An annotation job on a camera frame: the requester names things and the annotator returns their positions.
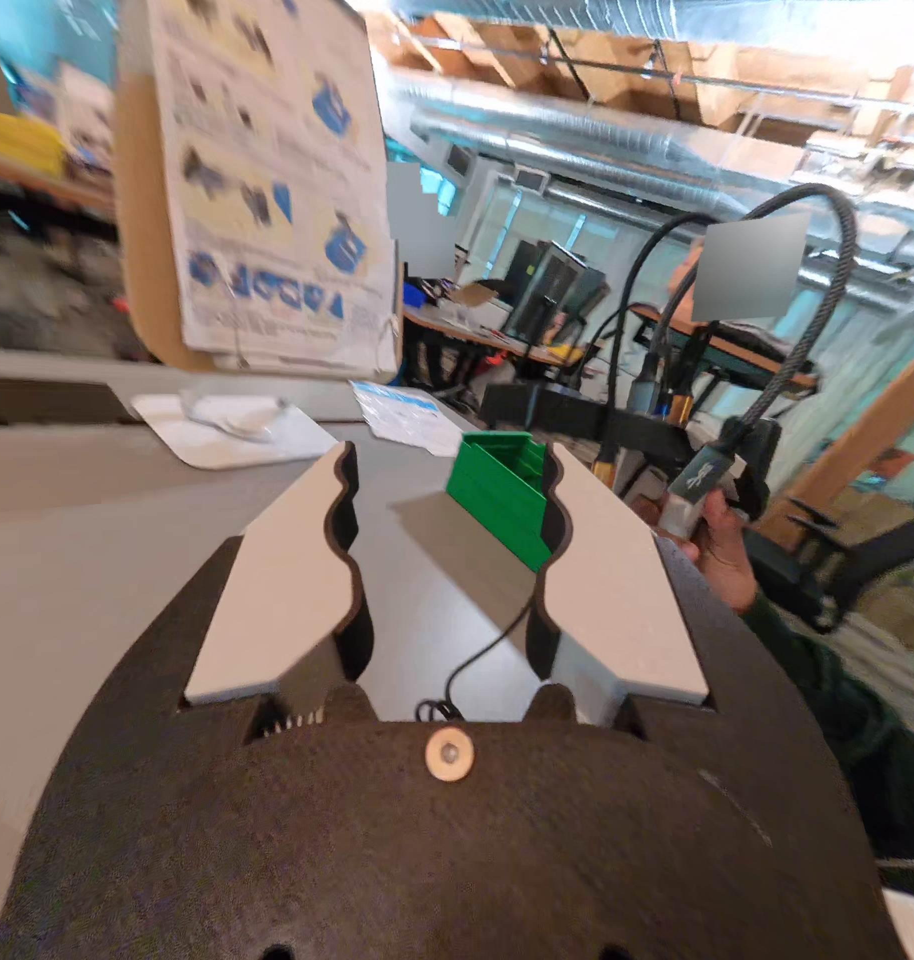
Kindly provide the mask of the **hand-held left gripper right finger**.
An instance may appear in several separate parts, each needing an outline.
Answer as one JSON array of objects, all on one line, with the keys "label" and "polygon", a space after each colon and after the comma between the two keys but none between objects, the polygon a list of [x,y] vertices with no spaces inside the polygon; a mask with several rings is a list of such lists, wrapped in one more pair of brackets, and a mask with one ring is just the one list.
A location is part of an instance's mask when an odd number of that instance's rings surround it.
[{"label": "hand-held left gripper right finger", "polygon": [[564,445],[545,448],[526,656],[579,722],[611,727],[628,697],[701,708],[710,689],[651,529]]}]

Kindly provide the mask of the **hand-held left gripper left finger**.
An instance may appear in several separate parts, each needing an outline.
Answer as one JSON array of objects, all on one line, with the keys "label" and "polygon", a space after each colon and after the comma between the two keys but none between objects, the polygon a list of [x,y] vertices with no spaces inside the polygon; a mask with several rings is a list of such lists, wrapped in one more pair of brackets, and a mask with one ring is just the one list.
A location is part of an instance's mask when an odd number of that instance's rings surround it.
[{"label": "hand-held left gripper left finger", "polygon": [[375,631],[361,570],[357,451],[340,441],[247,525],[184,690],[191,706],[266,697],[284,722],[322,722]]}]

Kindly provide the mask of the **black cable orange plugs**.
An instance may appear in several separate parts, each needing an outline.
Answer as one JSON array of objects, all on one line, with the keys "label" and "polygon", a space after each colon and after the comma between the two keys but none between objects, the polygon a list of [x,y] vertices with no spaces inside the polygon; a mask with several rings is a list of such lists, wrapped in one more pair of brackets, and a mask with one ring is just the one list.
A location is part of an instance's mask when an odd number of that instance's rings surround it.
[{"label": "black cable orange plugs", "polygon": [[693,409],[693,370],[687,364],[688,355],[681,354],[675,366],[670,349],[670,327],[674,322],[688,326],[689,333],[698,331],[699,336],[706,332],[706,324],[694,325],[692,322],[694,292],[693,284],[677,296],[677,288],[690,272],[697,269],[703,251],[703,240],[697,239],[691,244],[687,258],[679,265],[671,277],[669,306],[675,306],[669,318],[667,328],[659,326],[651,341],[651,350],[646,354],[639,376],[631,384],[626,409],[637,414],[656,414],[664,417],[670,424],[686,426]]}]

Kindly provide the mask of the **long black multiport hub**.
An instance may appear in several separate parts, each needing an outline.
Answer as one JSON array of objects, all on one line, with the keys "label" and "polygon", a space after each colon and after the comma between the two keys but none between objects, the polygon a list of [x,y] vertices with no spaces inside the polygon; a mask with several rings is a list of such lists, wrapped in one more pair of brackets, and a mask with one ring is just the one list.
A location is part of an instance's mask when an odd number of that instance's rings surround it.
[{"label": "long black multiport hub", "polygon": [[478,416],[489,429],[513,426],[594,442],[605,460],[636,451],[653,464],[680,469],[700,448],[683,427],[648,414],[614,409],[576,390],[544,381],[490,383]]}]

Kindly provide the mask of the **black cable blue plugs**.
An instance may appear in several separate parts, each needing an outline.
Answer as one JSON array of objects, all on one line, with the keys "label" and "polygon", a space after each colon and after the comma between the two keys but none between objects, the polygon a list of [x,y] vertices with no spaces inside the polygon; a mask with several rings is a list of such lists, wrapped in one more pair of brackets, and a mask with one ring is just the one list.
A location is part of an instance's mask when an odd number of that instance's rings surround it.
[{"label": "black cable blue plugs", "polygon": [[489,642],[478,648],[466,657],[447,674],[439,697],[424,698],[418,701],[414,708],[414,720],[418,723],[463,721],[465,716],[454,699],[454,686],[471,667],[508,640],[518,627],[525,624],[534,605],[535,596],[532,593],[521,609],[512,618],[511,622]]}]

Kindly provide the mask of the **green plastic bin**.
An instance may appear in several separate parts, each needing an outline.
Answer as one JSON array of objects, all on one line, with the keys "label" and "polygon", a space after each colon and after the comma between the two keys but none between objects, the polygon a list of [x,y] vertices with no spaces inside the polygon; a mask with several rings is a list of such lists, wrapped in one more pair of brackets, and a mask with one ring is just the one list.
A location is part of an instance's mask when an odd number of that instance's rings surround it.
[{"label": "green plastic bin", "polygon": [[546,446],[520,431],[463,434],[446,493],[533,572],[550,557],[542,538]]}]

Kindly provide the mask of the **person's right forearm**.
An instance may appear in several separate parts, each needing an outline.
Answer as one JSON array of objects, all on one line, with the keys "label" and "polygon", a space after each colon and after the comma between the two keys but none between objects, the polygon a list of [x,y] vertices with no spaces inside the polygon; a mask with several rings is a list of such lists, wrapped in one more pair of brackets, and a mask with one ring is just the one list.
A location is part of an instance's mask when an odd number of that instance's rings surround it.
[{"label": "person's right forearm", "polygon": [[791,629],[762,592],[742,618],[814,715],[871,846],[885,858],[914,859],[914,732],[832,650]]}]

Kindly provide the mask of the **person's right hand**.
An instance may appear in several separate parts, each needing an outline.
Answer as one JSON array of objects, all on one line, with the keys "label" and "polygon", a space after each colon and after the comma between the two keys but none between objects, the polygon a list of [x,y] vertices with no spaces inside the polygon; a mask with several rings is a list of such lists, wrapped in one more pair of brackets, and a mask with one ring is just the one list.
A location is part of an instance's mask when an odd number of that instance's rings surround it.
[{"label": "person's right hand", "polygon": [[718,596],[736,615],[743,616],[758,593],[743,538],[738,514],[720,489],[712,491],[703,504],[703,517],[694,537],[684,539],[657,525],[658,536],[680,547]]}]

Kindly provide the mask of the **black-framed wooden table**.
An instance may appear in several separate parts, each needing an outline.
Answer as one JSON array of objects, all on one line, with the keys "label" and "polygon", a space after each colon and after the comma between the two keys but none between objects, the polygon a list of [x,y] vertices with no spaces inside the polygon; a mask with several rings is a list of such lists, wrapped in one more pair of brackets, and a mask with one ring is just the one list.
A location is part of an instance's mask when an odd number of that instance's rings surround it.
[{"label": "black-framed wooden table", "polygon": [[[642,302],[632,303],[629,312],[641,321],[634,342],[649,347],[654,340],[659,312],[655,306]],[[778,349],[780,344],[753,324],[742,328],[735,322],[722,322],[704,343],[701,333],[704,326],[690,320],[671,320],[667,345],[662,349],[669,364],[668,391],[677,390],[680,376],[675,378],[675,375],[683,375],[684,370],[679,369],[683,366],[687,372],[692,368],[694,381],[706,375],[716,385],[726,383],[762,392],[784,361],[783,349]],[[807,360],[782,388],[782,394],[806,397],[818,393],[821,386],[822,376],[817,365]]]}]

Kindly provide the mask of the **black office chair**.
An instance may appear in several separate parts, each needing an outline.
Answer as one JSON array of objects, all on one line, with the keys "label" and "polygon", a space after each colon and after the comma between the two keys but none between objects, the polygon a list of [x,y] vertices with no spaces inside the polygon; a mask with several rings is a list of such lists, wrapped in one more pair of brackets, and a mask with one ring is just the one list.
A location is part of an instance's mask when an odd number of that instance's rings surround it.
[{"label": "black office chair", "polygon": [[791,497],[788,517],[801,535],[786,548],[745,528],[744,545],[762,594],[819,634],[837,629],[874,582],[914,562],[914,512],[893,529],[860,542],[841,539],[842,524]]}]

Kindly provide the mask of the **white stand base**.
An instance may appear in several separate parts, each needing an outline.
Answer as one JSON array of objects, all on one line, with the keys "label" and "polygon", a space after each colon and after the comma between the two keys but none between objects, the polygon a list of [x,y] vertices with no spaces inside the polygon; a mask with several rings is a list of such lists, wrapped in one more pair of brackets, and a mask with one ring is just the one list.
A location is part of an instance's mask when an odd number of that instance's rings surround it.
[{"label": "white stand base", "polygon": [[200,471],[314,461],[337,445],[293,402],[270,395],[145,393],[131,405],[178,460]]}]

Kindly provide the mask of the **wooden work table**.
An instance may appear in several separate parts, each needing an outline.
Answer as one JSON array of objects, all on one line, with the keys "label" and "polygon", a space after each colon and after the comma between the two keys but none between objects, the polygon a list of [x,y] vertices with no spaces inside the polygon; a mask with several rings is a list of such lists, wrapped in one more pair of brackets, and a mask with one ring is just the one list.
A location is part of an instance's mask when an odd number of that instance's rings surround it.
[{"label": "wooden work table", "polygon": [[578,366],[576,354],[569,353],[566,356],[555,353],[552,349],[545,346],[528,346],[524,342],[512,340],[496,331],[487,328],[468,328],[459,323],[450,322],[447,319],[440,318],[432,312],[423,309],[413,309],[410,306],[403,306],[404,320],[438,333],[442,337],[450,340],[456,340],[466,344],[485,347],[499,353],[510,354],[511,356],[535,363],[549,366],[552,369],[565,369],[568,366]]}]

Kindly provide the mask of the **black monitor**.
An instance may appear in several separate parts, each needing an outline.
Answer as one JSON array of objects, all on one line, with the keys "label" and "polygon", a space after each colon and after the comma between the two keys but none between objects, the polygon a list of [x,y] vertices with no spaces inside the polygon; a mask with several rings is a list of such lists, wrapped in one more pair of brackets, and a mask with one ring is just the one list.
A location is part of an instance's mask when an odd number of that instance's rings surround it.
[{"label": "black monitor", "polygon": [[550,241],[520,241],[504,277],[511,307],[498,331],[526,343],[539,343],[563,314],[568,319],[591,309],[590,302],[608,290],[606,275]]}]

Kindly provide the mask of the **printed paper sheets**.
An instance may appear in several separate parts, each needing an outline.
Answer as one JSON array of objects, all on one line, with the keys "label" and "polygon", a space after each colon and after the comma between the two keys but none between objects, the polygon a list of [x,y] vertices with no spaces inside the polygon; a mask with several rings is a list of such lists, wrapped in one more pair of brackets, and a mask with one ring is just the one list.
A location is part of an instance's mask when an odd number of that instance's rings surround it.
[{"label": "printed paper sheets", "polygon": [[426,394],[368,381],[350,381],[350,387],[376,438],[423,449],[441,459],[457,457],[463,430]]}]

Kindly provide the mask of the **small yellow storage bin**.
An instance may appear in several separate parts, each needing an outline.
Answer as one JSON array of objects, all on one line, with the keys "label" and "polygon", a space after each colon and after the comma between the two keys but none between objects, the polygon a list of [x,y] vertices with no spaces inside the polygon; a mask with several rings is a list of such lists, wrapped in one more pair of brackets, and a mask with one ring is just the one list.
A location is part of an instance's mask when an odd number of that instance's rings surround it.
[{"label": "small yellow storage bin", "polygon": [[31,116],[0,113],[0,157],[63,178],[65,149],[55,127]]}]

